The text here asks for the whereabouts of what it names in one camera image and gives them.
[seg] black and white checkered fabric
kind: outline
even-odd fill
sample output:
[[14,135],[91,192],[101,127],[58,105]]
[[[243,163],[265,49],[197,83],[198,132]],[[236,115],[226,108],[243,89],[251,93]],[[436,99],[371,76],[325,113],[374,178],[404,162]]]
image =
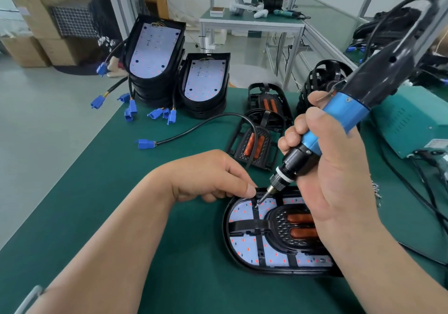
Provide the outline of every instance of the black and white checkered fabric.
[[92,16],[87,7],[51,6],[61,36],[97,38]]

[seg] person's left hand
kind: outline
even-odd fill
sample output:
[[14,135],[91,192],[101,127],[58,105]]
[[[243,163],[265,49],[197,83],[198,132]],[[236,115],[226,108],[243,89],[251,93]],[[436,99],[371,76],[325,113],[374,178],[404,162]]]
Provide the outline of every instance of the person's left hand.
[[166,163],[154,170],[171,182],[177,201],[202,195],[206,202],[217,198],[255,196],[255,183],[246,170],[227,153],[212,150]]

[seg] blue screwdriver grip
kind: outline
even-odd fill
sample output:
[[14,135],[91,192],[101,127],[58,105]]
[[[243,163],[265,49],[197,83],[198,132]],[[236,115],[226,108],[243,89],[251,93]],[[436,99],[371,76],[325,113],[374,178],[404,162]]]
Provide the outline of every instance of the blue screwdriver grip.
[[[370,111],[360,102],[341,92],[338,92],[323,110],[339,121],[345,132],[353,129]],[[302,144],[320,156],[322,155],[322,151],[320,151],[317,139],[314,133],[308,131],[302,137]]]

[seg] forearm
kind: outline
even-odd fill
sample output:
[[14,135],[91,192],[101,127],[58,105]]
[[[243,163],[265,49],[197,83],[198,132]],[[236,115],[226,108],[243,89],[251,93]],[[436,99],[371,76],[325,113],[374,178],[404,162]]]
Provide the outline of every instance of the forearm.
[[173,203],[171,186],[147,175],[29,313],[136,313]]
[[367,313],[448,313],[448,292],[382,224],[334,235],[329,249]]

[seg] person's right hand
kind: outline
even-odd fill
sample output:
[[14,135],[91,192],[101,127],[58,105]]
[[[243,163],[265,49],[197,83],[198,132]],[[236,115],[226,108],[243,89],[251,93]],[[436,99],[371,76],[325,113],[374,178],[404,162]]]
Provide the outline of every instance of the person's right hand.
[[[311,104],[323,108],[329,99],[318,102],[327,93],[310,94]],[[297,180],[303,199],[313,215],[319,237],[327,246],[340,230],[373,230],[379,224],[375,194],[364,143],[356,128],[345,134],[342,125],[318,107],[299,115],[294,125],[278,141],[286,154],[300,143],[310,129],[322,150],[318,166]]]

